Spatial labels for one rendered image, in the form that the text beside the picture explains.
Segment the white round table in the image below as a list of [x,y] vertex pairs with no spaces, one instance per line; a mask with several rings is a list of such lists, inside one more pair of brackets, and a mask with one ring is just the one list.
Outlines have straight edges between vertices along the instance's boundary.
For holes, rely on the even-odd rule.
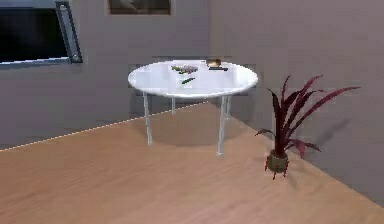
[[[198,70],[191,74],[179,74],[171,69],[172,66],[194,66]],[[175,113],[177,99],[211,99],[221,98],[220,124],[218,133],[217,155],[223,155],[225,121],[230,118],[231,98],[243,93],[258,83],[258,75],[244,66],[222,62],[220,67],[228,71],[209,70],[206,60],[170,60],[150,63],[140,66],[130,72],[128,83],[143,94],[144,117],[146,125],[147,143],[152,144],[151,122],[148,95],[170,98],[172,113]],[[186,84],[183,80],[195,78]]]

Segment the dark red house plant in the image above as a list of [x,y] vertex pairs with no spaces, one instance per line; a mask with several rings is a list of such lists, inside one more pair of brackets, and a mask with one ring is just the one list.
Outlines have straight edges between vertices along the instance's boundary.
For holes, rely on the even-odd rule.
[[321,78],[321,75],[312,77],[301,89],[292,92],[289,96],[286,96],[285,93],[290,75],[286,77],[283,83],[281,97],[278,97],[274,91],[268,89],[272,96],[275,131],[262,128],[256,133],[256,136],[269,133],[274,138],[274,148],[267,155],[264,165],[264,170],[270,170],[273,173],[273,178],[276,178],[278,173],[282,173],[283,176],[286,176],[290,165],[287,154],[289,149],[295,147],[299,151],[300,158],[304,157],[307,148],[321,151],[321,149],[314,143],[292,138],[292,134],[301,126],[304,120],[336,96],[347,91],[359,89],[359,86],[350,86],[336,89],[330,93],[319,89],[319,92],[325,93],[325,96],[318,100],[300,119],[297,120],[296,123],[294,123],[297,115],[303,109],[307,101],[314,93],[316,93],[316,90],[310,91],[310,87],[319,78]]

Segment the grey framed window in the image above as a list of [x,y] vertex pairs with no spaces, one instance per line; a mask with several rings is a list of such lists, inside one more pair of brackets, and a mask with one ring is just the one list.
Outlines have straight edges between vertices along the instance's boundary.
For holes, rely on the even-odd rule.
[[82,62],[69,0],[0,0],[0,66]]

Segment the brown framed wall picture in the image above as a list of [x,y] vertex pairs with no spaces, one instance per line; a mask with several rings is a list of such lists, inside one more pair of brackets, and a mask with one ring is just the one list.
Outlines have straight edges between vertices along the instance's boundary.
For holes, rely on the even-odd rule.
[[108,6],[111,14],[171,14],[171,0],[108,0]]

